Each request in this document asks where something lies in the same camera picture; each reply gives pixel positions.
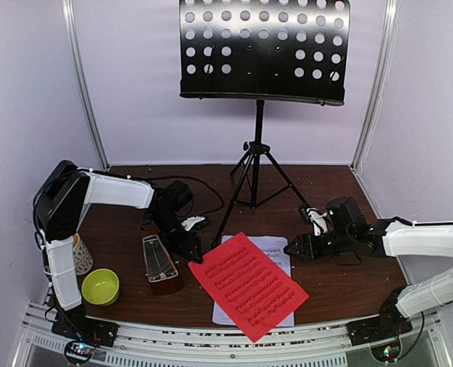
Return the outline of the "black perforated music stand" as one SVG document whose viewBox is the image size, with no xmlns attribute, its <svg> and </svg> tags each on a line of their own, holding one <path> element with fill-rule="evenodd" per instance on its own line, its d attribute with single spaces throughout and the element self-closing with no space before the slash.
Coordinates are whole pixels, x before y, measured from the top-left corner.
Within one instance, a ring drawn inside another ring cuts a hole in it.
<svg viewBox="0 0 453 367">
<path fill-rule="evenodd" d="M 351 21 L 347 1 L 181 1 L 180 95 L 252 99 L 255 136 L 232 170 L 257 208 L 266 101 L 342 106 Z"/>
</svg>

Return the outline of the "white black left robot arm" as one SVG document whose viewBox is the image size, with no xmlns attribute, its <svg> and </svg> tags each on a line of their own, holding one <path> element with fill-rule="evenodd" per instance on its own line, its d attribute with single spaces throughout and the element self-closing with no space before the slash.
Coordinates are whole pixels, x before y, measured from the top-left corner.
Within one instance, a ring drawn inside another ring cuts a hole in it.
<svg viewBox="0 0 453 367">
<path fill-rule="evenodd" d="M 85 216 L 85 206 L 128 206 L 147 212 L 170 251 L 202 262 L 201 241 L 187 230 L 177 213 L 193 198 L 188 185 L 175 180 L 158 187 L 146 180 L 119 177 L 61 161 L 37 192 L 33 202 L 34 237 L 44 253 L 44 269 L 57 304 L 65 311 L 61 325 L 74 339 L 92 331 L 87 317 L 74 310 L 82 304 L 73 260 L 73 237 Z"/>
</svg>

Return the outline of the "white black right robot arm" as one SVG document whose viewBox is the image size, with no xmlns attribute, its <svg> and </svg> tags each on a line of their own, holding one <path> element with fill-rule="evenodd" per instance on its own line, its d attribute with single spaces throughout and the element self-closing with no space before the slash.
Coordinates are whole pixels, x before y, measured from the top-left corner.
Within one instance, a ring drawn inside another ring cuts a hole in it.
<svg viewBox="0 0 453 367">
<path fill-rule="evenodd" d="M 409 221 L 398 216 L 367 223 L 355 199 L 342 196 L 328 202 L 324 213 L 306 204 L 299 214 L 312 227 L 298 235 L 284 253 L 298 261 L 314 261 L 346 252 L 370 257 L 432 256 L 453 258 L 453 220 Z M 394 291 L 374 319 L 374 332 L 387 338 L 409 318 L 453 302 L 453 267 L 418 284 Z"/>
</svg>

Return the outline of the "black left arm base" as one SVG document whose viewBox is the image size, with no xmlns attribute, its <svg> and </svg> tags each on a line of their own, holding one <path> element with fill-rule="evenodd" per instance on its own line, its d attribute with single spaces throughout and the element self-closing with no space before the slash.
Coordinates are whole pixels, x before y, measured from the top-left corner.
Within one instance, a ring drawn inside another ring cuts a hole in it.
<svg viewBox="0 0 453 367">
<path fill-rule="evenodd" d="M 95 346 L 113 347 L 118 332 L 118 324 L 88 317 L 72 319 L 64 313 L 58 313 L 51 327 L 51 332 Z"/>
</svg>

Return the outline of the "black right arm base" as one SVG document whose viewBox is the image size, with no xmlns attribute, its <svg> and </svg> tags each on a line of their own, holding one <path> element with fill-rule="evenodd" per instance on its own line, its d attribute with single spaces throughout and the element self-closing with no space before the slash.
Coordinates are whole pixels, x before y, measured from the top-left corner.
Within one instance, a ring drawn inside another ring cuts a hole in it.
<svg viewBox="0 0 453 367">
<path fill-rule="evenodd" d="M 381 307 L 375 317 L 351 321 L 346 328 L 353 346 L 396 338 L 413 330 L 411 321 L 395 306 Z"/>
</svg>

